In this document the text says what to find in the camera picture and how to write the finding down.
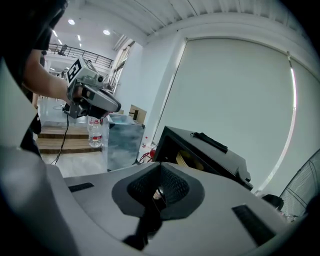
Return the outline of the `black floor fan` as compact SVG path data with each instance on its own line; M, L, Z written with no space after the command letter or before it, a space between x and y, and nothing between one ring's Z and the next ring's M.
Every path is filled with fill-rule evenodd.
M320 149L297 171L282 191L281 212L287 218L301 217L313 197L320 193Z

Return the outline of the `person's black shirt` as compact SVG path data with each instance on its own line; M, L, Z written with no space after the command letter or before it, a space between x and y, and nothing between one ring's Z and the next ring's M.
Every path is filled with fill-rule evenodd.
M32 50L47 50L68 0L0 0L0 60L17 84Z

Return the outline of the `wooden steps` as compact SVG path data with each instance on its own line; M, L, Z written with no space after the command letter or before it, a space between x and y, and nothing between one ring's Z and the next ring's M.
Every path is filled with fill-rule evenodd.
M89 145L89 134L85 127L68 128L60 126L43 126L41 133L35 140L41 154L58 154L62 147L62 154L80 154L101 152L101 147L93 148Z

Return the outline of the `person's left forearm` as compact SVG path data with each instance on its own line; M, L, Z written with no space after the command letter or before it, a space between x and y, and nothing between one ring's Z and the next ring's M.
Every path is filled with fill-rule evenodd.
M33 93L70 104L67 97L68 83L49 74L40 64L41 51L33 49L28 56L23 74L23 84Z

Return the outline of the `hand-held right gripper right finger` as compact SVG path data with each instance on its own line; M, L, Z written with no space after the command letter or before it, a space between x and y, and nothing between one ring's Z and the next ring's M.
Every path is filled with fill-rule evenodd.
M187 218L205 197L205 189L199 180L165 162L160 164L159 184L165 197L165 208L160 212L162 220Z

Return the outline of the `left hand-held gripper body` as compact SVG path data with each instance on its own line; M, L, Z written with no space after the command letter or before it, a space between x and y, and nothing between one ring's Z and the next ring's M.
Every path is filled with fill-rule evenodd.
M63 112L69 117L77 119L90 116L102 119L121 109L121 103L104 88L104 77L89 60L79 57L67 71L66 78L70 103L65 104ZM83 88L81 98L73 98L74 87L77 86Z

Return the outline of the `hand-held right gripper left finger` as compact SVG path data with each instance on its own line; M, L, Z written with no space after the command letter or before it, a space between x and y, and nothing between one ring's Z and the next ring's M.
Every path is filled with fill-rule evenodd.
M160 163L151 163L113 186L112 199L123 214L143 217L160 184L160 169Z

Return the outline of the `black balcony railing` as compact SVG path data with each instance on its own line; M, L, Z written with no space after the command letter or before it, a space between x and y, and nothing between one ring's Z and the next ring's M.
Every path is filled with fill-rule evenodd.
M77 59L79 57L83 57L86 60L90 60L93 64L107 69L111 68L114 62L112 59L108 57L93 53L91 51L82 50L80 48L71 46L60 45L56 43L50 43L47 52L51 55L63 56L68 58Z

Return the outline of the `translucent plastic container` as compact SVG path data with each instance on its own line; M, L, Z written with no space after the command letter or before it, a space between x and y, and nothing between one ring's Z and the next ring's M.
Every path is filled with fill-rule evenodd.
M102 120L102 157L107 171L132 166L136 162L145 126L131 116L110 113Z

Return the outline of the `beige plastic piece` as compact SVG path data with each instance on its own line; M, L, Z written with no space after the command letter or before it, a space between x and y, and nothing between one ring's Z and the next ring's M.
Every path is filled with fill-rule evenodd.
M199 171L204 170L203 165L185 150L180 150L177 153L175 163L180 166L193 168Z

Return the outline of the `brown cardboard box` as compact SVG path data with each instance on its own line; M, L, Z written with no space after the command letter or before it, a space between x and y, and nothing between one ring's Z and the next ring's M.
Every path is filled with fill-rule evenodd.
M144 124L147 112L135 105L131 105L128 115L138 124Z

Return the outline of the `black box appliance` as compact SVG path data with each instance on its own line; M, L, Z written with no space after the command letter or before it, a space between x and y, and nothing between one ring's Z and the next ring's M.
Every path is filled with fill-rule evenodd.
M165 126L161 134L154 162L174 163L179 151L186 151L197 160L203 171L231 179L249 191L251 175L247 170L246 160L230 149L224 153L216 147L194 136L193 131Z

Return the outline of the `white roller blind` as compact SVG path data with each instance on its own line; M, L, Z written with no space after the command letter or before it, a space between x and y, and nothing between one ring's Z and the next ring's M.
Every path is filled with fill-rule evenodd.
M236 39L186 43L154 141L164 127L205 133L246 160L261 191L290 142L294 89L286 54Z
M298 170L320 149L320 80L295 60L295 122L288 148L261 194L279 196Z

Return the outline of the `clear water bottle red label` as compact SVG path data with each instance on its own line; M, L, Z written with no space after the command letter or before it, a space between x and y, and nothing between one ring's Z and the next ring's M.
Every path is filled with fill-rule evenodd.
M102 125L99 119L89 116L87 119L88 142L92 148L102 145Z

